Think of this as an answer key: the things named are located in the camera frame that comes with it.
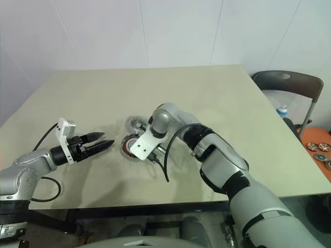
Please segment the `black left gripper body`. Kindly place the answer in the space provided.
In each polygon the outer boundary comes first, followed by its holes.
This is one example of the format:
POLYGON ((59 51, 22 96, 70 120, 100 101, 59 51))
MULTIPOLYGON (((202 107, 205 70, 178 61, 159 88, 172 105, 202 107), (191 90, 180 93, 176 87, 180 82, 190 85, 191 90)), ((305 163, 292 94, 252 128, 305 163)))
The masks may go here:
POLYGON ((67 141, 68 149, 75 162, 88 158, 87 148, 83 146, 87 143, 87 136, 74 136, 67 141))

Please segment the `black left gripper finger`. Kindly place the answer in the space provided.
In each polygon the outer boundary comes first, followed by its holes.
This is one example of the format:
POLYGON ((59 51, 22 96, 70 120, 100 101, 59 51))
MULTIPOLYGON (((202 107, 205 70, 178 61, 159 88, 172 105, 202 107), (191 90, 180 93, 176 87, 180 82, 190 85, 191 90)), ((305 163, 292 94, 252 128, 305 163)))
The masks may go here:
POLYGON ((80 136, 83 143, 91 143, 100 139, 104 135, 104 132, 91 132, 80 136))
POLYGON ((88 156, 94 156, 100 152, 103 152, 110 148, 114 144, 114 140, 104 140, 95 143, 89 147, 85 148, 85 152, 88 156))

